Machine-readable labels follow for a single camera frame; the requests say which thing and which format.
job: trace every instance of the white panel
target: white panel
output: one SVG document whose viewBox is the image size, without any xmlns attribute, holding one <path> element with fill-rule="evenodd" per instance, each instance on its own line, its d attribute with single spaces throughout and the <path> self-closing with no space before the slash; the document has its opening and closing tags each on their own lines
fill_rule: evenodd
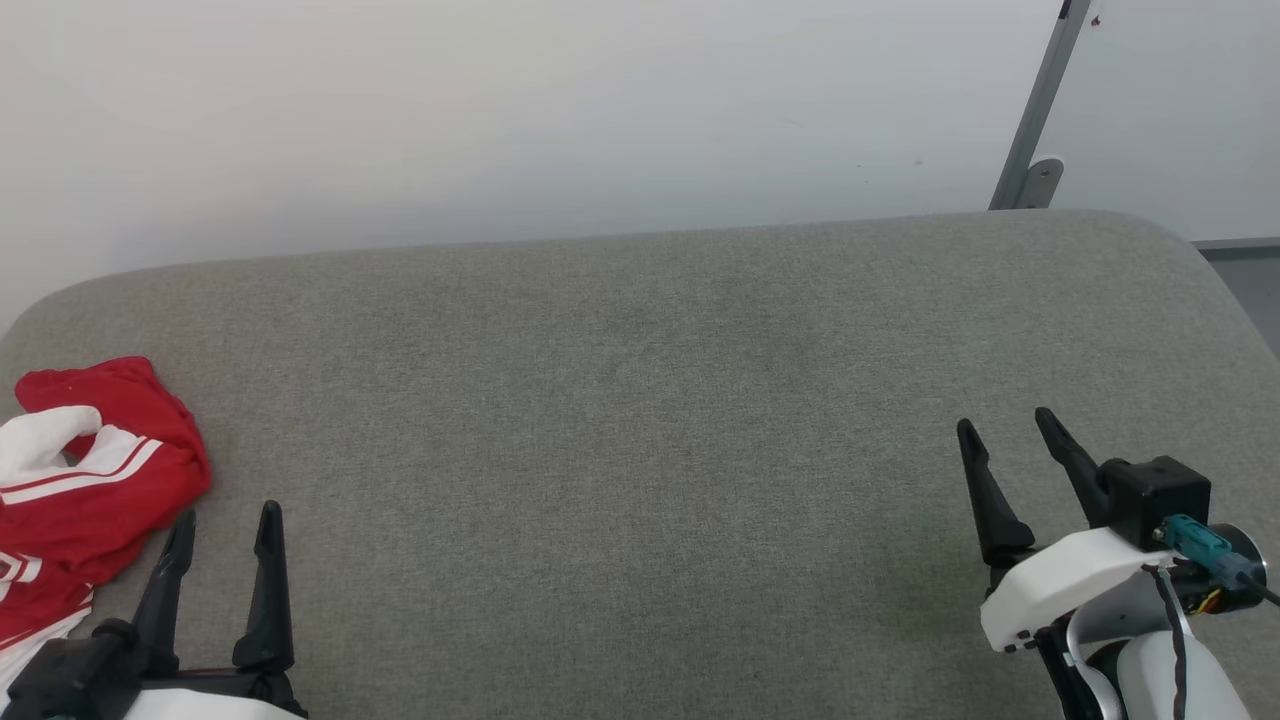
<svg viewBox="0 0 1280 720">
<path fill-rule="evenodd" d="M 1053 208 L 1188 240 L 1280 236 L 1280 3 L 1094 0 L 1037 155 Z"/>
<path fill-rule="evenodd" d="M 307 250 L 984 209 L 1056 0 L 0 0 L 0 328 Z"/>
</svg>

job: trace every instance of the gray floor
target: gray floor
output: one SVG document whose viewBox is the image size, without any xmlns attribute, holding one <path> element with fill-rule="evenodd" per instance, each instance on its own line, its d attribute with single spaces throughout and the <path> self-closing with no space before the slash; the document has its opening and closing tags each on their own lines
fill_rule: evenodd
<svg viewBox="0 0 1280 720">
<path fill-rule="evenodd" d="M 1280 249 L 1207 256 L 1271 350 L 1280 355 Z"/>
</svg>

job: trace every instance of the silver metal bracket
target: silver metal bracket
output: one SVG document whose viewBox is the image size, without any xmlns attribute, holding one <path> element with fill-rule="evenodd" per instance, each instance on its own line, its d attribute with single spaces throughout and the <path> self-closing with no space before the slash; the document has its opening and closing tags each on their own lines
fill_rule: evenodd
<svg viewBox="0 0 1280 720">
<path fill-rule="evenodd" d="M 1048 208 L 1050 200 L 1053 200 L 1053 191 L 1057 190 L 1057 183 L 1062 179 L 1064 169 L 1065 165 L 1057 158 L 1044 158 L 1028 168 L 1027 181 L 1023 182 L 1023 188 L 1018 192 L 1014 208 Z"/>
</svg>

